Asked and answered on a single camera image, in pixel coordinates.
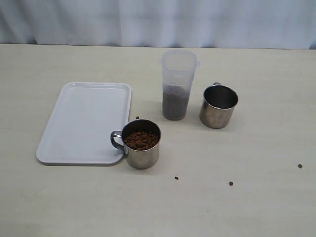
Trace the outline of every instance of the plastic container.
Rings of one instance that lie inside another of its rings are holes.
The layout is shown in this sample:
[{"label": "plastic container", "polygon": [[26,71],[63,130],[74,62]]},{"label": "plastic container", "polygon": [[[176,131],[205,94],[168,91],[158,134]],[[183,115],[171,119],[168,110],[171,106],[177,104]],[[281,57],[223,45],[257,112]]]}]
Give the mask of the plastic container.
[{"label": "plastic container", "polygon": [[162,64],[162,114],[168,120],[181,120],[187,113],[197,57],[187,50],[169,50]]}]

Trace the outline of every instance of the cup handle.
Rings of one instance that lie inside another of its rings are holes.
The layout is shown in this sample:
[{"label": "cup handle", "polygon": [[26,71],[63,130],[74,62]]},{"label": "cup handle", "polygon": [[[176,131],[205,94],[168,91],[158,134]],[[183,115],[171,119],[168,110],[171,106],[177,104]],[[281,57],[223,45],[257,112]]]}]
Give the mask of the cup handle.
[{"label": "cup handle", "polygon": [[112,145],[113,145],[115,148],[124,151],[124,146],[121,145],[121,144],[119,144],[119,143],[117,143],[117,142],[114,140],[115,137],[122,138],[122,131],[113,131],[113,132],[111,133],[111,143],[112,143]]}]

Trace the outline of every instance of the mug filled with kibble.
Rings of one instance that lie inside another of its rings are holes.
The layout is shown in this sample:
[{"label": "mug filled with kibble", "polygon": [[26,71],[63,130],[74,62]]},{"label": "mug filled with kibble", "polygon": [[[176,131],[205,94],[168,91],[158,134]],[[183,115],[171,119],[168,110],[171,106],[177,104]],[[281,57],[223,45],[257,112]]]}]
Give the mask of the mug filled with kibble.
[{"label": "mug filled with kibble", "polygon": [[[123,145],[116,142],[115,138],[120,138]],[[158,125],[147,119],[134,120],[122,131],[111,133],[112,145],[124,151],[127,163],[137,169],[147,169],[156,164],[160,139],[161,131]]]}]

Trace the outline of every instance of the white tray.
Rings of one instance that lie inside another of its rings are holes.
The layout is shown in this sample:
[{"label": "white tray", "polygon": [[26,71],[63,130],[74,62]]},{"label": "white tray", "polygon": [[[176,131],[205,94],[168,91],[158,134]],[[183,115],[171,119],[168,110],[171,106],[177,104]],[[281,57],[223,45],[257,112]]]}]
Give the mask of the white tray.
[{"label": "white tray", "polygon": [[64,85],[36,151],[44,164],[111,165],[122,158],[110,134],[128,123],[132,89],[123,83]]}]

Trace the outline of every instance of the empty metal cup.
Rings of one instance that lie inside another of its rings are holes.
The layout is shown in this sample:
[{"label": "empty metal cup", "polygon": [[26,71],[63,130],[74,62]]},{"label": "empty metal cup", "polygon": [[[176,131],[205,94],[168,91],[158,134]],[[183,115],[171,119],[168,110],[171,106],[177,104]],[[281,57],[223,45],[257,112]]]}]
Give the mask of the empty metal cup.
[{"label": "empty metal cup", "polygon": [[[134,150],[130,147],[128,147],[124,140],[133,132],[135,131],[146,131],[146,132],[152,132],[153,134],[158,136],[158,143],[144,151],[138,151]],[[121,138],[123,145],[117,143],[114,138]],[[113,131],[111,133],[111,143],[115,148],[118,148],[122,151],[124,151],[124,157],[126,158],[127,163],[136,168],[136,169],[147,169],[152,167],[154,164],[156,164],[158,158],[159,158],[159,142],[161,138],[161,131],[157,124],[146,120],[146,119],[137,119],[134,120],[122,129],[122,131]]]},{"label": "empty metal cup", "polygon": [[199,118],[210,128],[226,127],[237,103],[236,92],[216,82],[204,91]]}]

